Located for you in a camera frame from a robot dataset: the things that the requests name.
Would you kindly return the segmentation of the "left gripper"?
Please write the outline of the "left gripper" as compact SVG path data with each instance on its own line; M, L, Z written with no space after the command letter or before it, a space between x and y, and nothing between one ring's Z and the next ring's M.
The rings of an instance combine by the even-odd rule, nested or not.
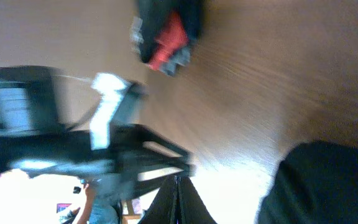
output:
M112 172L119 176L116 190L120 199L140 197L159 188L167 177L189 177L194 171L190 152L141 124L113 127L108 151L113 158ZM138 179L140 173L168 167L180 171Z

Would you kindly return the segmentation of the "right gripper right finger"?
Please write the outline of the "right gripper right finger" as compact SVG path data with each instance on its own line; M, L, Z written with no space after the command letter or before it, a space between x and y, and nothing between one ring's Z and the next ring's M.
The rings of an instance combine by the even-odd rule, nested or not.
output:
M189 177L178 178L177 191L177 223L217 224Z

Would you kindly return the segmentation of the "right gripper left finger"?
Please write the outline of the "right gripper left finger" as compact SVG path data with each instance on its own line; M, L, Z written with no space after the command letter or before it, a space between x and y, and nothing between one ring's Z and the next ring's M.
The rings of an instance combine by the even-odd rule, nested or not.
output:
M177 177L167 177L139 224L177 224Z

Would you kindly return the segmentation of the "black Sydrogen t-shirt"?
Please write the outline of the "black Sydrogen t-shirt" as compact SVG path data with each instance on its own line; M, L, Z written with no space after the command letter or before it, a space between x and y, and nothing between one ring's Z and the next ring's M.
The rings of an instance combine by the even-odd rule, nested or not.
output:
M358 223L358 148L314 141L279 163L258 223Z

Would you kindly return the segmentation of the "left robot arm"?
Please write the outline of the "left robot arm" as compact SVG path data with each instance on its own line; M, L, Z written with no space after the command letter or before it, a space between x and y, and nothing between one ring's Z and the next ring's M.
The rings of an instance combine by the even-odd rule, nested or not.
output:
M77 122L64 124L56 72L0 67L0 174L19 169L31 177L74 176L102 195L134 198L163 182L163 177L139 180L143 172L174 167L179 177L192 173L186 149L133 122L146 96L142 84L97 74L92 87L99 100Z

